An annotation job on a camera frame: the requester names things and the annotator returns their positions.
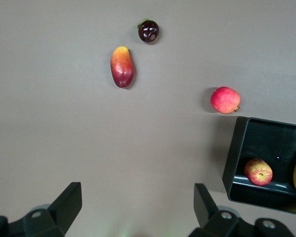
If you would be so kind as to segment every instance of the metal bolt head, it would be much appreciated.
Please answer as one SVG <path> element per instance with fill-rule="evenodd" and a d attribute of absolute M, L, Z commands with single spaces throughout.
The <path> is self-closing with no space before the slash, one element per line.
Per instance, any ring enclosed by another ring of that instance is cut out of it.
<path fill-rule="evenodd" d="M 273 222 L 269 221 L 269 220 L 264 220 L 262 223 L 267 228 L 270 228 L 270 229 L 275 228 L 275 224 Z"/>
<path fill-rule="evenodd" d="M 232 215 L 226 211 L 222 212 L 221 215 L 224 219 L 227 219 L 227 220 L 230 220 L 232 218 Z"/>

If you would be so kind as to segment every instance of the green calyx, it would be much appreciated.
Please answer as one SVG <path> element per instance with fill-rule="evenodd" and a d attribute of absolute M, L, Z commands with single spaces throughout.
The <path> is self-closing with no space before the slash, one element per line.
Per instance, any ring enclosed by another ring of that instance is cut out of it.
<path fill-rule="evenodd" d="M 145 18 L 141 23 L 138 24 L 137 29 L 138 29 L 138 28 L 140 27 L 140 25 L 141 25 L 142 23 L 144 23 L 145 21 L 150 21 L 150 19 L 149 19 L 149 18 Z"/>

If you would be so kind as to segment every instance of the red apple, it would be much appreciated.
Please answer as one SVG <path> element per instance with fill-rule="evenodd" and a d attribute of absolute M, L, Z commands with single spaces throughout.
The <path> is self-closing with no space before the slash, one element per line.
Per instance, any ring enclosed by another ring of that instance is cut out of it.
<path fill-rule="evenodd" d="M 111 56 L 111 72 L 115 84 L 120 88 L 130 85 L 134 76 L 134 67 L 125 46 L 117 47 Z"/>
<path fill-rule="evenodd" d="M 239 103 L 240 95 L 238 92 L 227 86 L 217 88 L 211 96 L 212 106 L 222 114 L 237 112 L 240 109 Z"/>
<path fill-rule="evenodd" d="M 245 165 L 245 175 L 251 183 L 257 186 L 268 184 L 273 177 L 271 167 L 262 159 L 250 159 Z"/>

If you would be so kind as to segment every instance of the black plastic bin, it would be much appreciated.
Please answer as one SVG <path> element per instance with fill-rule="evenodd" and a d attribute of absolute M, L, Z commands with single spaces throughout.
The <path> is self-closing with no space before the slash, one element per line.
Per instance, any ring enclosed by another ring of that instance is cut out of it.
<path fill-rule="evenodd" d="M 270 183 L 256 186 L 244 175 L 251 158 L 272 168 Z M 295 163 L 296 125 L 238 117 L 222 177 L 229 200 L 296 214 Z"/>

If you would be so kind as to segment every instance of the pomegranate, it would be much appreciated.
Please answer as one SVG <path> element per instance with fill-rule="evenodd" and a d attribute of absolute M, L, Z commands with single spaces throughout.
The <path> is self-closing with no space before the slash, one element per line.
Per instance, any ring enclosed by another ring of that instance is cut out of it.
<path fill-rule="evenodd" d="M 240 109 L 239 103 L 240 95 L 227 86 L 217 88 L 211 96 L 212 106 L 222 114 L 229 114 L 232 111 L 237 112 Z"/>

